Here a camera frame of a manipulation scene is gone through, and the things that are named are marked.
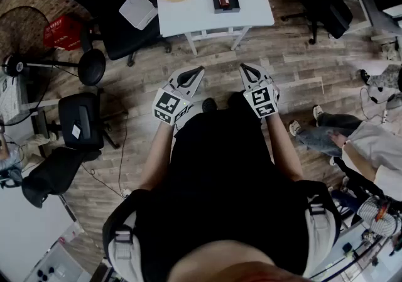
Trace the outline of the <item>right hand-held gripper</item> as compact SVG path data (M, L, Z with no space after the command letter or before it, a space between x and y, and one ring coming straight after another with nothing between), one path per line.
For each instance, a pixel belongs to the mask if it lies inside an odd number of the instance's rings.
M243 96L258 118L262 119L278 113L279 88L264 67L254 63L240 64L244 88ZM250 82L260 82L251 89Z

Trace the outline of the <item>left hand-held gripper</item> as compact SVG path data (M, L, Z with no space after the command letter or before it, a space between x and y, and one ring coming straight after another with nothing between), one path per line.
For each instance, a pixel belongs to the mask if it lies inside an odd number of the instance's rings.
M157 91L152 105L155 118L173 126L188 113L193 106L192 97L204 73L203 66L189 66L175 70L168 78L168 82Z

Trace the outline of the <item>person's left forearm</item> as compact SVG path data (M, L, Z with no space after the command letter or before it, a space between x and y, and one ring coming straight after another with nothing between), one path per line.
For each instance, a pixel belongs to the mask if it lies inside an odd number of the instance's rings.
M174 127L161 122L155 134L143 170L140 189L152 190L168 173Z

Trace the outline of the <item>person's right forearm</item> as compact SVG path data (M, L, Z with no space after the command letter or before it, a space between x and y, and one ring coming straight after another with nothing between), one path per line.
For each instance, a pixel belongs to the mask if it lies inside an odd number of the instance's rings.
M296 182L303 180L303 169L293 143L278 113L265 118L273 151L274 164L280 172Z

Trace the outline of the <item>person's right shoe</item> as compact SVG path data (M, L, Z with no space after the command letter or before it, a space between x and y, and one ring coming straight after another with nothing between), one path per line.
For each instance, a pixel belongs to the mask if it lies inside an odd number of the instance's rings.
M244 97L244 92L234 92L227 100L228 107L230 109L247 109L249 104Z

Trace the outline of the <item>person's shoe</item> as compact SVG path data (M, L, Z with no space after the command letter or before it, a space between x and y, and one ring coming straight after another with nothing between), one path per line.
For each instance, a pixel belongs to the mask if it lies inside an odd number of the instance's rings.
M202 103L202 112L207 113L207 112L213 112L217 110L217 104L215 100L211 97L205 99Z
M234 92L227 100L228 107L230 109L247 109L249 104L244 97L244 92Z

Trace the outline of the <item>person's left shoe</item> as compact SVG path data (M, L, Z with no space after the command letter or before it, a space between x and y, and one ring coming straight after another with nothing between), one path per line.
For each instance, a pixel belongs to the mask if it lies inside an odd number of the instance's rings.
M213 112L217 110L217 104L215 100L211 97L205 99L202 103L202 112L207 113L207 112Z

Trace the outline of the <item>white table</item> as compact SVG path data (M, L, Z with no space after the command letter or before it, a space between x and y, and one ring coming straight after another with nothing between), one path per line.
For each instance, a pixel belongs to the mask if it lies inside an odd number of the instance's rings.
M272 26L274 18L268 0L239 0L238 13L214 13L212 0L157 0L160 33L163 37L185 35L194 55L195 42L232 37L235 50L252 27Z

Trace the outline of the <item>white square device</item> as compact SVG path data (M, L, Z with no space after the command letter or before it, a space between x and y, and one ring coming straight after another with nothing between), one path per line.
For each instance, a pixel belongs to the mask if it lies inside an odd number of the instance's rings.
M144 30L158 15L158 10L149 0L126 0L119 13L136 29Z

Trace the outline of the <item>black standing fan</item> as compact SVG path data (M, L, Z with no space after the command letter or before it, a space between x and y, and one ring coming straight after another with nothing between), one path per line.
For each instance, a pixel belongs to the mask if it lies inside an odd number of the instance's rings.
M0 77L21 77L21 114L11 124L17 125L30 117L43 100L53 69L76 69L82 84L96 85L106 69L104 54L92 47L84 51L79 62L56 60L55 50L43 44L43 31L51 22L38 9L19 6L0 15ZM87 40L88 31L83 27L80 40Z

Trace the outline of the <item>person's black shirt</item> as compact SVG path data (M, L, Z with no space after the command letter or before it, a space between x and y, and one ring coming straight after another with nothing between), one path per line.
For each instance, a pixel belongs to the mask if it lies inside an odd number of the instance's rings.
M236 241L306 279L328 256L340 219L327 187L292 181L250 110L200 113L173 132L170 165L138 188L103 227L106 256L127 282L167 282L194 249Z

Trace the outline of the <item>black chair with white label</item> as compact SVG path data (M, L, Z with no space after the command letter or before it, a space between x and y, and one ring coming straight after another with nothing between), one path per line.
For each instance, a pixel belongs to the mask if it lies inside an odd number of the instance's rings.
M108 132L109 121L125 115L119 112L111 116L101 116L101 93L84 92L64 97L58 101L59 128L68 148L96 151L107 141L114 149L119 149Z

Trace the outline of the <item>red plastic crate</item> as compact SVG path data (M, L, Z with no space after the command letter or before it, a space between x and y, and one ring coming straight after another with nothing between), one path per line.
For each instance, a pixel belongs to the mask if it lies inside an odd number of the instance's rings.
M83 24L70 16L63 15L44 28L43 44L48 48L66 51L81 47L80 34Z

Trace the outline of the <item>white ribbed cabinet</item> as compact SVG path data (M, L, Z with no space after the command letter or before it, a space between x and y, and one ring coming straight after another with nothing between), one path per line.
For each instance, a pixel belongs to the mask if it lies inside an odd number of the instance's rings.
M21 114L21 77L0 77L0 117L5 124L13 123Z

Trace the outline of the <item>long white desk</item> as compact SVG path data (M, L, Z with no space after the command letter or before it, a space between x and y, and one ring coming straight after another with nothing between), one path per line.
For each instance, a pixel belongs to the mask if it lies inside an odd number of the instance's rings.
M0 188L0 273L9 282L89 282L91 274L67 252L83 233L59 196L38 209L21 188Z

